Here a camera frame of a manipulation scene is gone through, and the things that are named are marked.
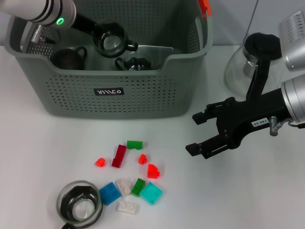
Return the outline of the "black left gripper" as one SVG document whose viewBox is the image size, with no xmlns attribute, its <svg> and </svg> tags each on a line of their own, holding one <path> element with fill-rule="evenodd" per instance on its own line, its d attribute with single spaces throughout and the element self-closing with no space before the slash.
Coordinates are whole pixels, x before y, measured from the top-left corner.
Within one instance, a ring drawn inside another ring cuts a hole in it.
<svg viewBox="0 0 305 229">
<path fill-rule="evenodd" d="M 90 18 L 78 13 L 76 14 L 75 20 L 71 27 L 86 34 L 94 36 L 100 36 L 107 31 L 107 24 L 95 23 Z"/>
</svg>

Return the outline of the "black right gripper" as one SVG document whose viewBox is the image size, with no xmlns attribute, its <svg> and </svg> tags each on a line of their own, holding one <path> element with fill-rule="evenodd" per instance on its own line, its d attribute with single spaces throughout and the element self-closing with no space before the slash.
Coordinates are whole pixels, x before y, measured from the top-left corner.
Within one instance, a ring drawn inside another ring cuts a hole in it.
<svg viewBox="0 0 305 229">
<path fill-rule="evenodd" d="M 219 135 L 201 143 L 187 145 L 185 149 L 191 156 L 202 155 L 205 159 L 227 149 L 235 149 L 249 133 L 269 127 L 267 124 L 254 126 L 252 122 L 270 119 L 272 116 L 278 121 L 290 117 L 280 89 L 265 93 L 250 102 L 237 102 L 234 97 L 229 97 L 222 102 L 208 104 L 203 112 L 194 114 L 192 119 L 200 125 L 217 118 Z"/>
</svg>

